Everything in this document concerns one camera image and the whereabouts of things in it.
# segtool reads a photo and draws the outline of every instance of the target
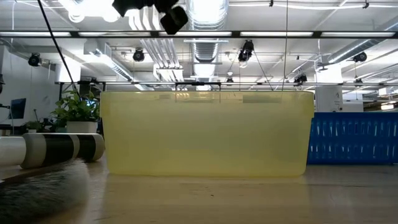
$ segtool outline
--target striped object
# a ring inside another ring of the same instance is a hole
[[[96,161],[104,153],[104,139],[99,134],[43,134],[27,133],[23,169],[50,166],[69,159]]]

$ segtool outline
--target wooden table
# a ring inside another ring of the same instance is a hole
[[[310,166],[296,178],[218,179],[118,176],[105,163],[88,165],[85,205],[41,223],[398,223],[398,166]]]

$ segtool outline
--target translucent storage container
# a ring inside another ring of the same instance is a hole
[[[295,176],[307,162],[313,94],[107,91],[101,116],[113,174]]]

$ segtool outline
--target blue plastic bin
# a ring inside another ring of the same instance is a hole
[[[397,113],[315,113],[307,163],[398,163],[397,124]]]

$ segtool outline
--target gray fur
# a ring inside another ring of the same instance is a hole
[[[88,170],[81,160],[11,179],[0,183],[2,224],[29,223],[81,203],[88,196]]]

